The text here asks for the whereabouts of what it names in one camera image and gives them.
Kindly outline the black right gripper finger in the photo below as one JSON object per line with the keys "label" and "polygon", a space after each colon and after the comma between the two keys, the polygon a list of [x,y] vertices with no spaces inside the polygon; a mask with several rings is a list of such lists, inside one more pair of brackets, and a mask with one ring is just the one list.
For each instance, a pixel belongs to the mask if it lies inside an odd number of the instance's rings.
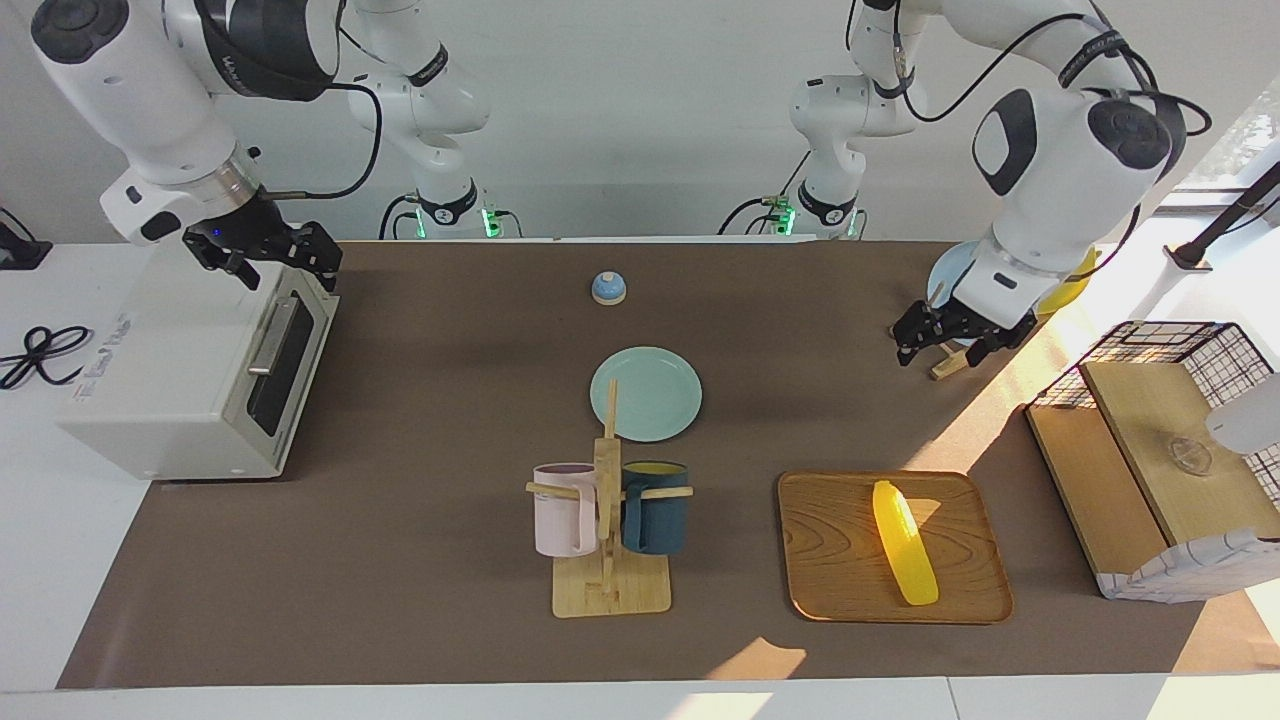
{"label": "black right gripper finger", "polygon": [[323,225],[300,227],[300,259],[320,286],[334,293],[343,252]]}
{"label": "black right gripper finger", "polygon": [[188,243],[197,264],[206,272],[224,272],[238,279],[248,291],[257,291],[260,274],[242,252],[232,252],[211,243]]}

